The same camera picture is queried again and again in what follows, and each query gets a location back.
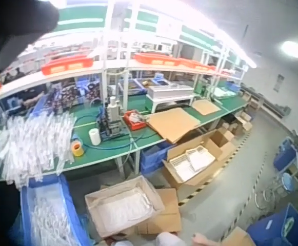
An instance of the white wall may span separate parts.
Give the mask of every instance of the white wall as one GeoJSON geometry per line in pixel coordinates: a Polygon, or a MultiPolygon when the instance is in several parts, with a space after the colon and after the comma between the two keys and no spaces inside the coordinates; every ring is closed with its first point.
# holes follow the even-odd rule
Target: white wall
{"type": "Polygon", "coordinates": [[[243,83],[265,96],[273,104],[289,106],[291,113],[281,122],[289,129],[298,133],[298,76],[291,71],[276,65],[272,61],[260,58],[255,59],[256,69],[249,69],[243,83]],[[274,91],[278,74],[285,79],[279,92],[274,91]]]}

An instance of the flattened cardboard sheet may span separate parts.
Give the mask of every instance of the flattened cardboard sheet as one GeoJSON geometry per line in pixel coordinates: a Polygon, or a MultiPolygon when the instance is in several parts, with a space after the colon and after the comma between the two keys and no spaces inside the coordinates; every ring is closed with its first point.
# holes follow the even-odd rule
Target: flattened cardboard sheet
{"type": "Polygon", "coordinates": [[[204,99],[204,100],[197,100],[194,103],[192,103],[192,108],[197,110],[202,115],[208,115],[215,113],[219,110],[221,110],[219,107],[217,107],[212,102],[204,99]]]}
{"type": "Polygon", "coordinates": [[[162,138],[174,144],[198,126],[200,121],[183,109],[175,108],[150,115],[148,124],[162,138]]]}

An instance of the white machine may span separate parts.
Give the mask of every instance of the white machine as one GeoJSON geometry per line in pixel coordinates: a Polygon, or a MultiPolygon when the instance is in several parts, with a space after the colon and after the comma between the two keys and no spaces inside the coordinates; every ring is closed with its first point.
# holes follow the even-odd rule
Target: white machine
{"type": "Polygon", "coordinates": [[[190,86],[171,84],[167,86],[149,86],[148,95],[152,99],[190,96],[194,89],[190,86]]]}
{"type": "Polygon", "coordinates": [[[158,105],[174,105],[177,101],[189,100],[192,105],[194,99],[194,89],[190,86],[171,84],[167,86],[149,86],[145,98],[145,107],[153,114],[158,105]]]}

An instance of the person's hand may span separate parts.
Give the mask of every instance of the person's hand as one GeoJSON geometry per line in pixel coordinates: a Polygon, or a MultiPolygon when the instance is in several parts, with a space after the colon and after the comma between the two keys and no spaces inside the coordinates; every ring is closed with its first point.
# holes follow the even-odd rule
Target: person's hand
{"type": "Polygon", "coordinates": [[[209,240],[206,236],[200,233],[194,233],[192,236],[192,246],[218,246],[218,242],[209,240]]]}

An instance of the roll of tape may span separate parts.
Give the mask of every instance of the roll of tape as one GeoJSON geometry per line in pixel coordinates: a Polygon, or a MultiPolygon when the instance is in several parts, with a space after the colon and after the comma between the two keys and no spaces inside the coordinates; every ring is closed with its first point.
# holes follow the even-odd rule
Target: roll of tape
{"type": "Polygon", "coordinates": [[[98,128],[93,128],[89,130],[88,134],[93,145],[100,144],[101,138],[100,138],[100,132],[98,131],[98,128]]]}
{"type": "Polygon", "coordinates": [[[71,152],[74,156],[82,156],[84,154],[84,149],[82,143],[79,141],[74,141],[71,143],[71,152]]]}

